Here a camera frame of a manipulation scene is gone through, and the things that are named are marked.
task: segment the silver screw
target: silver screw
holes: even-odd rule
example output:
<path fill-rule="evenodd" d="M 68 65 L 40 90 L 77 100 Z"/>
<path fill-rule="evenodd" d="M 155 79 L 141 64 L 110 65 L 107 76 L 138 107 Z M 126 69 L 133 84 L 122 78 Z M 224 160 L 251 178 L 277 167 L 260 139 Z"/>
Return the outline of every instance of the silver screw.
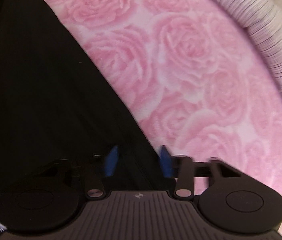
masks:
<path fill-rule="evenodd" d="M 178 189 L 176 191 L 176 195 L 179 196 L 179 197 L 190 197 L 191 194 L 192 194 L 191 191 L 188 190 L 188 189 L 185 189 L 185 188 Z"/>
<path fill-rule="evenodd" d="M 91 189 L 87 192 L 89 197 L 101 197 L 103 195 L 103 191 L 100 189 Z"/>

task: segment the pink rose-patterned fabric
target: pink rose-patterned fabric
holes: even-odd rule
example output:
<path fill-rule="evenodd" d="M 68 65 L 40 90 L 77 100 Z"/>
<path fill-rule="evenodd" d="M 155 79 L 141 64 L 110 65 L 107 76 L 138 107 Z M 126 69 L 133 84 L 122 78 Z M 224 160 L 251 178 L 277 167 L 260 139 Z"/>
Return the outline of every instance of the pink rose-patterned fabric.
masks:
<path fill-rule="evenodd" d="M 221 158 L 282 195 L 282 97 L 247 35 L 216 3 L 45 1 L 155 149 Z M 204 188 L 200 180 L 196 193 Z"/>

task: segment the black fabric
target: black fabric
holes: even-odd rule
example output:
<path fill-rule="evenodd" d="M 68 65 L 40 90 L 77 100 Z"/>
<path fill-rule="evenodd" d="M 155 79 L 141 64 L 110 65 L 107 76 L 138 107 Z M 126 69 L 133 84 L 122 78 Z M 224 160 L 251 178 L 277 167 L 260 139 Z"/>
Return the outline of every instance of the black fabric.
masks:
<path fill-rule="evenodd" d="M 48 5 L 0 0 L 0 189 L 56 158 L 113 145 L 121 168 L 108 188 L 174 188 L 133 116 Z"/>

